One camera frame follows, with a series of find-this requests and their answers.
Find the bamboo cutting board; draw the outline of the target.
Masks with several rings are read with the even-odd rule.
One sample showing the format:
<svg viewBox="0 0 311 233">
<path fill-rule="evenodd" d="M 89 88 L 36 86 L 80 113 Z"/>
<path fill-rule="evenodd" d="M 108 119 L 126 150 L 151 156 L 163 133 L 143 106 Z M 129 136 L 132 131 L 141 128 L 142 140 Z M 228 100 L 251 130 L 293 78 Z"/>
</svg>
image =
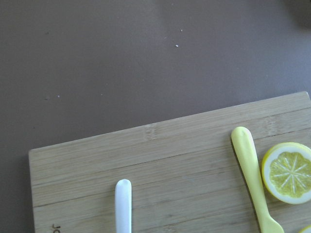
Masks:
<svg viewBox="0 0 311 233">
<path fill-rule="evenodd" d="M 135 233 L 257 233 L 231 144 L 238 126 L 258 159 L 282 142 L 311 144 L 307 92 L 106 133 L 29 152 L 37 233 L 115 232 L 114 190 L 132 183 Z"/>
</svg>

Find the lemon slice near blade end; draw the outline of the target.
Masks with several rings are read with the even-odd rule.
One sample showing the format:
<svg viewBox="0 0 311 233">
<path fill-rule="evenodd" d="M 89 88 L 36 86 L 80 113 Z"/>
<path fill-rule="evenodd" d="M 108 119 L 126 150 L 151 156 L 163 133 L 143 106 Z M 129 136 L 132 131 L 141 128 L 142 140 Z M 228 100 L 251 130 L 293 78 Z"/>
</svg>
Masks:
<svg viewBox="0 0 311 233">
<path fill-rule="evenodd" d="M 304 227 L 298 233 L 311 233 L 311 225 Z"/>
</svg>

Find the yellow plastic knife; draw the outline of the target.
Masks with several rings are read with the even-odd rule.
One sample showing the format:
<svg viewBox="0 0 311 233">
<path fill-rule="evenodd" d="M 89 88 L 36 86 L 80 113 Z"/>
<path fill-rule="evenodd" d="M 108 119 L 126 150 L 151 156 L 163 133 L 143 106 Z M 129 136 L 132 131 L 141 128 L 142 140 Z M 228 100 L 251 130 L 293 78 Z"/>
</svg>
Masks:
<svg viewBox="0 0 311 233">
<path fill-rule="evenodd" d="M 256 211 L 260 231 L 283 233 L 283 228 L 271 217 L 268 210 L 257 152 L 250 131 L 246 127 L 236 127 L 231 133 L 231 141 Z"/>
</svg>

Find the white ceramic spoon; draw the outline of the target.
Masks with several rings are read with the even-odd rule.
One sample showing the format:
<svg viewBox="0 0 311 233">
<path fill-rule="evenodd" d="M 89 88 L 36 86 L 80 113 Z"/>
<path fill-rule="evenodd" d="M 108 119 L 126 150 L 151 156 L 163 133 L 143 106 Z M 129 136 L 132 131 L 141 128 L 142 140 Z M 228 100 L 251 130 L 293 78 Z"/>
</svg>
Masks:
<svg viewBox="0 0 311 233">
<path fill-rule="evenodd" d="M 128 179 L 115 186 L 115 222 L 117 233 L 132 232 L 132 184 Z"/>
</svg>

